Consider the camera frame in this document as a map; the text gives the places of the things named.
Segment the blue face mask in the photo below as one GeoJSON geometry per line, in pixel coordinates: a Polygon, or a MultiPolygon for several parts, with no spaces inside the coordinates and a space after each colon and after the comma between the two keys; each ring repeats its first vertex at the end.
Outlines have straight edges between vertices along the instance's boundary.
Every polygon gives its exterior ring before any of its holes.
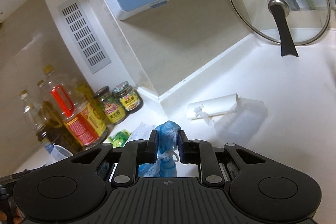
{"type": "Polygon", "coordinates": [[[140,177],[176,177],[176,162],[179,162],[177,150],[178,132],[181,127],[167,121],[155,128],[158,133],[158,153],[154,164],[145,163],[138,167],[140,177]]]}

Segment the green packet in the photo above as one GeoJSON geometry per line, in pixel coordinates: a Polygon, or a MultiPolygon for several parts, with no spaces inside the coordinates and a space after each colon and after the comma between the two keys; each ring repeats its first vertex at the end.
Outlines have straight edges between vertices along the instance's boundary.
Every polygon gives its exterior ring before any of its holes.
{"type": "Polygon", "coordinates": [[[106,141],[110,143],[114,148],[118,148],[123,147],[126,144],[129,137],[130,132],[128,132],[127,130],[121,130],[118,133],[116,133],[116,135],[114,135],[113,137],[111,136],[107,137],[106,141]]]}

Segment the white mesh packet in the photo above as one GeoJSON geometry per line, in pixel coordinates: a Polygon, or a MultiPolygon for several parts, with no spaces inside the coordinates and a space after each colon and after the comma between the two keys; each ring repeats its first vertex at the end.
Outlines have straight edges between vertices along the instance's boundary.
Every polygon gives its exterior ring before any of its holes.
{"type": "Polygon", "coordinates": [[[133,140],[148,140],[150,138],[151,131],[155,129],[153,124],[141,123],[128,138],[127,142],[133,140]]]}

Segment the white paper roll wrapper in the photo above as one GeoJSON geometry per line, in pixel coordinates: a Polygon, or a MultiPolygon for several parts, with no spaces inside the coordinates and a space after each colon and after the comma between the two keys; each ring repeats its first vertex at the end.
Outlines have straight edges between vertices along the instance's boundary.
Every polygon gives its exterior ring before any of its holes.
{"type": "Polygon", "coordinates": [[[201,116],[195,111],[195,109],[201,110],[209,117],[227,114],[231,110],[235,110],[238,99],[239,97],[237,94],[230,94],[227,96],[191,103],[187,106],[186,117],[189,120],[200,119],[201,116]]]}

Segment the sauce jar red label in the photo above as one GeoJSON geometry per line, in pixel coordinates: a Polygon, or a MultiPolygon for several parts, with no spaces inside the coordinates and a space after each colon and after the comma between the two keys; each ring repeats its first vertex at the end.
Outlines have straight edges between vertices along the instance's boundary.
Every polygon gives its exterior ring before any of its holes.
{"type": "Polygon", "coordinates": [[[108,86],[99,89],[93,96],[112,124],[119,124],[127,118],[127,113],[114,97],[108,86]]]}

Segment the clear plastic sheet wrapper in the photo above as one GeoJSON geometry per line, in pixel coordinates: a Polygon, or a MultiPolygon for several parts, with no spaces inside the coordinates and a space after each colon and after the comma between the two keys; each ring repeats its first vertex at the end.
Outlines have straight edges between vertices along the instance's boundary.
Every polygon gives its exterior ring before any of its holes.
{"type": "Polygon", "coordinates": [[[268,116],[264,102],[239,98],[236,105],[214,124],[217,133],[229,138],[250,139],[268,116]]]}

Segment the sauce jar yellow label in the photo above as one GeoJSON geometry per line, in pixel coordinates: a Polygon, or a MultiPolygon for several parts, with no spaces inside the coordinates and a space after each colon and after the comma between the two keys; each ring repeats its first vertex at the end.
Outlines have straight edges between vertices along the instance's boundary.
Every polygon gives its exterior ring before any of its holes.
{"type": "Polygon", "coordinates": [[[143,106],[142,98],[127,81],[117,85],[113,89],[113,95],[128,113],[135,113],[143,106]]]}

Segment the large cooking oil bottle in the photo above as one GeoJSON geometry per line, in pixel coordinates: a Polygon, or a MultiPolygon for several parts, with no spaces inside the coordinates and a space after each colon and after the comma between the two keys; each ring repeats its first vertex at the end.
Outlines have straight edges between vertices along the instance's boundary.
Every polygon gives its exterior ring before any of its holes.
{"type": "Polygon", "coordinates": [[[56,109],[63,125],[84,148],[104,141],[108,126],[94,106],[81,94],[67,74],[56,73],[52,65],[43,69],[46,85],[43,96],[56,109]]]}

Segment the small plastic cup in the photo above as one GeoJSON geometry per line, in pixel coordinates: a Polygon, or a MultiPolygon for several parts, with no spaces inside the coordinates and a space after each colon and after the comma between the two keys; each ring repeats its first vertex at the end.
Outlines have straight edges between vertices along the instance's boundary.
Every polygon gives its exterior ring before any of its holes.
{"type": "Polygon", "coordinates": [[[54,145],[54,148],[50,154],[50,158],[47,162],[48,165],[53,164],[55,162],[59,162],[61,160],[64,160],[68,157],[73,156],[73,154],[68,151],[66,148],[60,146],[60,145],[54,145]]]}

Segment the white vent grille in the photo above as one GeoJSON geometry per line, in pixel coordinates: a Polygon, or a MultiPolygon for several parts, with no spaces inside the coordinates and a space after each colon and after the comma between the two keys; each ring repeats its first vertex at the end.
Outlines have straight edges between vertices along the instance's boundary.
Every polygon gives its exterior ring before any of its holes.
{"type": "Polygon", "coordinates": [[[58,11],[91,73],[95,74],[110,64],[111,60],[106,54],[79,0],[64,2],[58,6],[58,11]]]}

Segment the clear oil bottle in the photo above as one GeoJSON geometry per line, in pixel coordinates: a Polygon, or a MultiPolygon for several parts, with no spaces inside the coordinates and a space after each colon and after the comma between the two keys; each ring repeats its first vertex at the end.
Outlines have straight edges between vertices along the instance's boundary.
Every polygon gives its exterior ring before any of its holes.
{"type": "Polygon", "coordinates": [[[41,105],[30,96],[29,92],[25,89],[20,94],[20,99],[23,102],[23,114],[29,121],[29,125],[33,128],[39,143],[50,154],[54,148],[52,141],[50,141],[46,126],[47,118],[42,113],[41,105]]]}

